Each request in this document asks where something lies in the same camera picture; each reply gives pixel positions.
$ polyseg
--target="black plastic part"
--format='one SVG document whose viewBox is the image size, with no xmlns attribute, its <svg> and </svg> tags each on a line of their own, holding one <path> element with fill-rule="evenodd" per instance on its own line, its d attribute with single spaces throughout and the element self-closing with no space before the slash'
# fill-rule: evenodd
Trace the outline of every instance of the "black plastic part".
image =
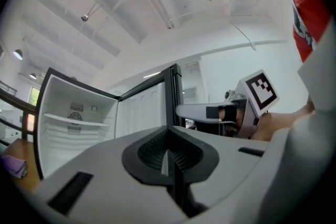
<svg viewBox="0 0 336 224">
<path fill-rule="evenodd" d="M 220 135 L 223 129 L 223 124 L 212 124 L 195 121 L 197 130 L 207 134 Z"/>
<path fill-rule="evenodd" d="M 255 118 L 254 121 L 253 121 L 253 125 L 254 126 L 258 126 L 258 123 L 259 123 L 259 119 Z"/>
<path fill-rule="evenodd" d="M 83 193 L 93 175 L 78 172 L 61 191 L 48 203 L 59 213 L 66 215 Z"/>
<path fill-rule="evenodd" d="M 207 119 L 219 119 L 219 109 L 217 106 L 207 106 L 205 108 L 205 116 Z"/>
<path fill-rule="evenodd" d="M 168 174 L 162 173 L 166 153 Z M 208 179 L 219 163 L 219 154 L 205 142 L 174 127 L 163 126 L 128 146 L 121 161 L 139 182 L 166 186 L 177 205 L 193 217 L 206 207 L 193 200 L 189 185 Z"/>
<path fill-rule="evenodd" d="M 23 111 L 22 113 L 22 132 L 21 138 L 23 140 L 28 140 L 28 116 L 29 113 L 27 111 Z"/>
<path fill-rule="evenodd" d="M 176 105 L 175 105 L 175 96 L 174 96 L 174 75 L 173 69 L 167 69 L 164 75 L 164 92 L 166 100 L 166 124 L 167 126 L 177 125 L 176 122 Z"/>
<path fill-rule="evenodd" d="M 9 145 L 10 145 L 8 142 L 6 142 L 6 141 L 2 141 L 2 140 L 0 140 L 0 144 L 2 144 L 2 145 L 4 145 L 4 146 L 9 146 Z"/>
<path fill-rule="evenodd" d="M 179 65 L 173 65 L 173 75 L 174 75 L 174 115 L 175 115 L 175 123 L 174 126 L 182 126 L 185 127 L 185 119 L 177 116 L 176 107 L 180 104 L 183 104 L 183 89 L 182 89 L 182 73 L 181 67 Z"/>
<path fill-rule="evenodd" d="M 249 155 L 257 156 L 257 157 L 262 157 L 263 154 L 265 153 L 265 151 L 256 150 L 254 148 L 249 148 L 249 147 L 241 147 L 238 151 L 249 154 Z"/>
<path fill-rule="evenodd" d="M 229 105 L 229 106 L 225 106 L 224 110 L 225 110 L 224 121 L 236 122 L 237 108 L 233 105 Z"/>
</svg>

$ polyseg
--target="black slot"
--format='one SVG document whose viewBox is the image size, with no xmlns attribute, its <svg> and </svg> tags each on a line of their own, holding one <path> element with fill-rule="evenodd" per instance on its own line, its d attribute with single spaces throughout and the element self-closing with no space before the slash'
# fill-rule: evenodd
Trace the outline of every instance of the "black slot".
<svg viewBox="0 0 336 224">
<path fill-rule="evenodd" d="M 207 209 L 195 202 L 190 184 L 205 181 L 218 162 L 212 146 L 166 126 L 134 142 L 122 154 L 122 164 L 130 175 L 143 184 L 165 186 L 188 217 Z"/>
<path fill-rule="evenodd" d="M 256 150 L 254 148 L 249 148 L 249 147 L 241 147 L 238 151 L 249 154 L 249 155 L 257 156 L 257 157 L 262 157 L 263 154 L 265 153 L 265 151 Z"/>
<path fill-rule="evenodd" d="M 205 115 L 207 119 L 219 119 L 219 107 L 217 106 L 207 106 L 205 108 Z"/>
<path fill-rule="evenodd" d="M 48 203 L 59 213 L 66 215 L 91 181 L 93 175 L 78 172 Z"/>
</svg>

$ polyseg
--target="person's arm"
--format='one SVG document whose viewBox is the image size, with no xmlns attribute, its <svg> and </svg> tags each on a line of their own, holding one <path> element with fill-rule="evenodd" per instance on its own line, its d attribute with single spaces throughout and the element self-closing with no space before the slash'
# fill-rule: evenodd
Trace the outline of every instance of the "person's arm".
<svg viewBox="0 0 336 224">
<path fill-rule="evenodd" d="M 266 113 L 261 117 L 258 130 L 252 139 L 270 141 L 277 130 L 292 127 L 296 120 L 310 115 L 313 111 L 314 105 L 309 98 L 307 104 L 294 113 Z"/>
</svg>

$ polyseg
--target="cable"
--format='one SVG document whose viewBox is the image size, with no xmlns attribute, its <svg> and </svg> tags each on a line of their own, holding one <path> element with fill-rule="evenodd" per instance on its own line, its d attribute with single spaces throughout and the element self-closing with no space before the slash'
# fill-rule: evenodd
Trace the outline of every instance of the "cable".
<svg viewBox="0 0 336 224">
<path fill-rule="evenodd" d="M 97 10 L 99 10 L 103 4 L 101 4 L 98 8 L 96 8 L 91 14 L 89 13 L 88 16 L 91 17 Z"/>
<path fill-rule="evenodd" d="M 239 32 L 241 32 L 243 35 L 244 35 L 244 37 L 246 37 L 247 38 L 247 40 L 251 43 L 251 47 L 252 47 L 252 49 L 254 50 L 254 51 L 256 51 L 257 49 L 256 49 L 256 45 L 243 33 L 243 31 L 241 31 L 239 28 L 238 28 L 238 26 L 236 26 L 234 23 L 232 23 L 232 22 L 230 22 L 234 27 L 236 27 L 238 30 L 239 30 Z"/>
</svg>

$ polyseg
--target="person's hand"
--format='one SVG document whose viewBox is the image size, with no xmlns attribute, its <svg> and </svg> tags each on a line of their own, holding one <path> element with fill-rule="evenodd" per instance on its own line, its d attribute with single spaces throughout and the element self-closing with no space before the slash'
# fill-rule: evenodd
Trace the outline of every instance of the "person's hand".
<svg viewBox="0 0 336 224">
<path fill-rule="evenodd" d="M 233 136 L 234 133 L 237 133 L 239 131 L 239 129 L 241 128 L 243 124 L 244 114 L 245 114 L 244 109 L 241 109 L 241 108 L 237 109 L 237 115 L 236 115 L 236 125 L 237 126 L 230 126 L 230 125 L 226 126 L 226 133 L 228 136 Z M 225 110 L 221 109 L 219 111 L 219 118 L 223 120 L 224 117 L 225 117 Z"/>
<path fill-rule="evenodd" d="M 292 127 L 296 120 L 309 116 L 314 110 L 314 105 L 308 100 L 303 108 L 294 113 L 266 113 L 260 118 L 257 132 L 252 139 L 270 141 L 277 130 Z"/>
</svg>

